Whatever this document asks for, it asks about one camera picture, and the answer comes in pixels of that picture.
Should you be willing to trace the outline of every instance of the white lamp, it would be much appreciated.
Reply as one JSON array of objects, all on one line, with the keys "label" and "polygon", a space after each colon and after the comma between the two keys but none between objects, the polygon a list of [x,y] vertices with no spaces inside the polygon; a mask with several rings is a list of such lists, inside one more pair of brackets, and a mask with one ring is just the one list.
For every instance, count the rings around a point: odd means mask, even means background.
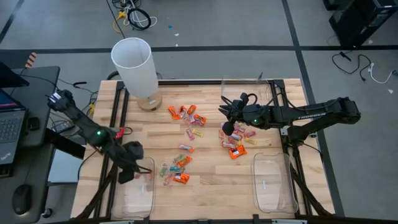
[{"label": "white lamp", "polygon": [[152,51],[140,38],[120,40],[112,48],[111,58],[124,85],[144,110],[156,110],[162,97],[157,91],[158,81]]}]

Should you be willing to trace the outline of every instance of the white cable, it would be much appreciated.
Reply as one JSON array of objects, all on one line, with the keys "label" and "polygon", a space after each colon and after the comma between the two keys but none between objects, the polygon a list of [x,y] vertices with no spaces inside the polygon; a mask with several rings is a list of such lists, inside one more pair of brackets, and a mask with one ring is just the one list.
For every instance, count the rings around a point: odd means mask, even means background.
[{"label": "white cable", "polygon": [[371,63],[371,67],[368,68],[368,72],[371,74],[371,78],[373,79],[373,81],[375,81],[375,82],[377,82],[377,83],[379,83],[379,84],[385,84],[385,83],[387,83],[388,80],[390,79],[391,75],[392,75],[393,73],[396,72],[395,70],[391,71],[391,72],[390,72],[390,75],[388,75],[387,79],[386,79],[384,82],[380,82],[380,81],[377,81],[377,80],[373,77],[373,66],[374,66],[374,63]]},{"label": "white cable", "polygon": [[[136,5],[133,3],[132,0],[130,0],[130,2],[131,2],[131,5],[132,5],[132,8],[135,9],[135,8],[136,8]],[[151,22],[152,22],[153,19],[155,20],[155,22],[154,22],[153,24],[151,24],[149,27],[153,27],[154,25],[156,25],[156,23],[157,23],[157,18],[156,18],[155,16],[151,16],[149,19],[150,19]],[[144,25],[142,25],[141,22],[148,21],[148,19],[140,20],[139,17],[138,17],[138,15],[137,15],[137,11],[134,11],[134,13],[133,13],[133,15],[132,15],[132,20],[133,20],[134,22],[138,22],[138,24],[139,24],[141,27],[144,27]]]}]

